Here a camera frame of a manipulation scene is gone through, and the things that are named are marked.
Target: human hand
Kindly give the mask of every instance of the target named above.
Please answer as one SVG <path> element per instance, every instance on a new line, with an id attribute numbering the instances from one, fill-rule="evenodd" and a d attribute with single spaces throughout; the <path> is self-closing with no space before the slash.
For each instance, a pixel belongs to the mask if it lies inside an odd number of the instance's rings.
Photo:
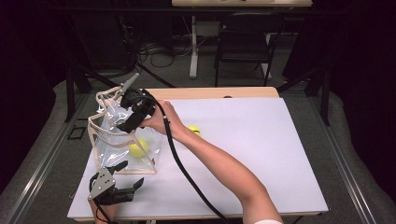
<path id="1" fill-rule="evenodd" d="M 169 121 L 172 136 L 177 140 L 180 136 L 182 136 L 183 132 L 188 129 L 181 122 L 175 108 L 169 101 L 158 100 L 158 103 L 163 108 L 163 111 Z M 163 123 L 163 114 L 158 106 L 156 106 L 155 112 L 152 115 L 151 119 L 143 120 L 139 126 L 150 127 L 155 129 L 159 133 L 166 134 L 165 126 Z"/>
<path id="2" fill-rule="evenodd" d="M 88 202 L 90 204 L 93 217 L 95 218 L 95 224 L 107 224 L 106 218 L 103 216 L 101 211 L 98 211 L 97 206 L 93 202 L 93 200 L 88 200 Z M 105 211 L 106 215 L 110 218 L 110 220 L 113 221 L 118 210 L 118 205 L 101 205 L 101 207 Z"/>

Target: black backdrop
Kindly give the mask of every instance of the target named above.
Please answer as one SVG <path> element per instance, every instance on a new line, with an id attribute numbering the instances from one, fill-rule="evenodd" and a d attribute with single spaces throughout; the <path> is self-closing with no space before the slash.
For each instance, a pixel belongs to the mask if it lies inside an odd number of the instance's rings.
<path id="1" fill-rule="evenodd" d="M 61 66 L 41 27 L 13 4 L 0 5 L 1 192 L 40 134 L 55 103 L 52 87 L 63 79 L 54 75 Z"/>
<path id="2" fill-rule="evenodd" d="M 396 202 L 395 1 L 314 1 L 319 9 L 348 8 L 349 32 L 332 70 L 331 91 L 344 102 L 354 148 L 377 184 Z M 305 22 L 284 70 L 290 79 L 318 66 L 340 24 Z"/>

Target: table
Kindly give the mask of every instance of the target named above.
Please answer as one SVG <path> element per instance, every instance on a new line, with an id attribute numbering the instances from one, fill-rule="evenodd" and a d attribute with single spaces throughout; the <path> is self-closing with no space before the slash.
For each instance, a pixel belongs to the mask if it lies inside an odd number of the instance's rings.
<path id="1" fill-rule="evenodd" d="M 289 111 L 276 89 L 148 91 L 157 99 L 170 100 L 186 125 L 199 126 L 203 138 L 226 149 L 255 173 L 268 188 L 282 216 L 316 215 L 328 211 Z M 226 217 L 241 217 L 242 208 L 233 194 L 186 148 L 178 142 L 175 145 L 178 156 L 206 198 Z M 179 171 L 166 141 L 163 141 L 157 170 L 156 175 L 114 175 L 119 189 L 131 187 L 145 177 L 134 200 L 120 204 L 117 220 L 216 217 Z M 77 221 L 92 220 L 87 197 L 89 179 L 94 173 L 91 155 L 68 217 Z"/>
<path id="2" fill-rule="evenodd" d="M 174 7 L 311 7 L 311 0 L 172 0 Z M 197 78 L 198 48 L 196 41 L 197 21 L 195 16 L 191 20 L 191 65 L 190 78 Z M 262 63 L 265 74 L 268 64 Z"/>

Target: clear plastic bag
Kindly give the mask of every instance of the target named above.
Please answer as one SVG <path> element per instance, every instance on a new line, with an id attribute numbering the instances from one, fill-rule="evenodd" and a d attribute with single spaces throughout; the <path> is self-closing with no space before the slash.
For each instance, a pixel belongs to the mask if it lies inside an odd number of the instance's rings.
<path id="1" fill-rule="evenodd" d="M 133 113 L 119 106 L 120 99 L 114 100 L 119 89 L 98 92 L 98 114 L 88 118 L 96 170 L 128 161 L 128 165 L 115 174 L 156 174 L 163 135 L 151 128 L 138 128 L 130 133 L 117 128 Z"/>

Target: chair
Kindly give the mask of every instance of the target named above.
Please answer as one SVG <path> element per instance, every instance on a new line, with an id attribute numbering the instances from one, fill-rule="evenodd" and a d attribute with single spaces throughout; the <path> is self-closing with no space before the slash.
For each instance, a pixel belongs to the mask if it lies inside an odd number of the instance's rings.
<path id="1" fill-rule="evenodd" d="M 216 82 L 219 82 L 219 62 L 267 63 L 262 72 L 266 86 L 276 47 L 276 39 L 282 32 L 284 20 L 277 14 L 260 12 L 236 12 L 227 16 L 219 25 L 219 42 L 215 58 Z M 267 43 L 266 34 L 274 34 Z"/>

